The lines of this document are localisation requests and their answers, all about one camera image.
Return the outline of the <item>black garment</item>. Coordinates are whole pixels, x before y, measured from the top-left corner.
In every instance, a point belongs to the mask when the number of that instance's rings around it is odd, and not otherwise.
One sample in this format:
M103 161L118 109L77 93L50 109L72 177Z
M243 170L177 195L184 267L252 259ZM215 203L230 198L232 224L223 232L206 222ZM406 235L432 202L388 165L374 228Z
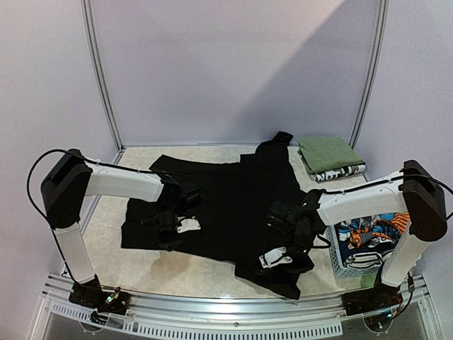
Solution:
M176 251L233 263L235 276L297 300L299 276L285 273L285 266L277 266L269 278L254 272L260 255L289 243L287 235L267 224L271 205L296 206L306 195L289 162L292 138L278 132L236 163L200 163L161 155L150 168L176 173L176 181L184 188L200 185L203 189L201 204L190 213L201 229L181 234Z

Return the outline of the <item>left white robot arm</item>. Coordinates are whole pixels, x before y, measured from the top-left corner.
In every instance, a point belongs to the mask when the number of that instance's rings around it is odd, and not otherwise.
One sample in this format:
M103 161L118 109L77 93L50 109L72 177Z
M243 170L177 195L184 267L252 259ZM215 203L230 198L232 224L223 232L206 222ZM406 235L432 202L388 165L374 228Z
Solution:
M180 234L200 231L192 211L201 202L202 188L183 187L178 180L184 175L107 164L85 158L77 149L62 154L42 181L42 201L67 270L80 284L77 294L89 307L100 307L105 292L93 282L96 274L79 226L85 198L102 195L153 203L151 222L159 246L168 251L180 244Z

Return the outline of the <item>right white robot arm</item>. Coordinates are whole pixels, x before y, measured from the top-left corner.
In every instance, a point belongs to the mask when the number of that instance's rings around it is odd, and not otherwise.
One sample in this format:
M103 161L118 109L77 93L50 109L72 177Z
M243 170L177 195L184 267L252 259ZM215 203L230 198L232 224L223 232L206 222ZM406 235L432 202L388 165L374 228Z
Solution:
M408 226L391 255L384 261L366 303L382 308L394 295L427 247L445 236L448 217L445 186L415 160L399 171L361 186L336 191L312 189L298 205L275 202L268 226L283 233L284 243L263 252L254 271L262 277L278 272L296 275L309 269L309 252L315 237L328 226L382 213L408 213Z

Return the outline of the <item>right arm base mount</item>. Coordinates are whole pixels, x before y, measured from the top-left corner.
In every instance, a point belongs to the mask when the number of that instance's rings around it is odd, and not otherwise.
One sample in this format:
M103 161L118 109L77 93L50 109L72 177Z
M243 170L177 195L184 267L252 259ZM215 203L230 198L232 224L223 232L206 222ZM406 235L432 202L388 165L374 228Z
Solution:
M346 315L353 316L400 305L403 297L400 287L378 283L368 289L344 293L341 300Z

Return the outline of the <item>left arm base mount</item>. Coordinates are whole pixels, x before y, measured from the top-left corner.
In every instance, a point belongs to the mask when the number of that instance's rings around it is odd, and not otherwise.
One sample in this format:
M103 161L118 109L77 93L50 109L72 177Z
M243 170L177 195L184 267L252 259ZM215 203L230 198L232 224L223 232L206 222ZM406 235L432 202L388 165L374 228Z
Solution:
M69 295L69 301L75 305L117 315L126 315L130 299L131 295L119 287L104 290L97 276L87 283L74 282Z

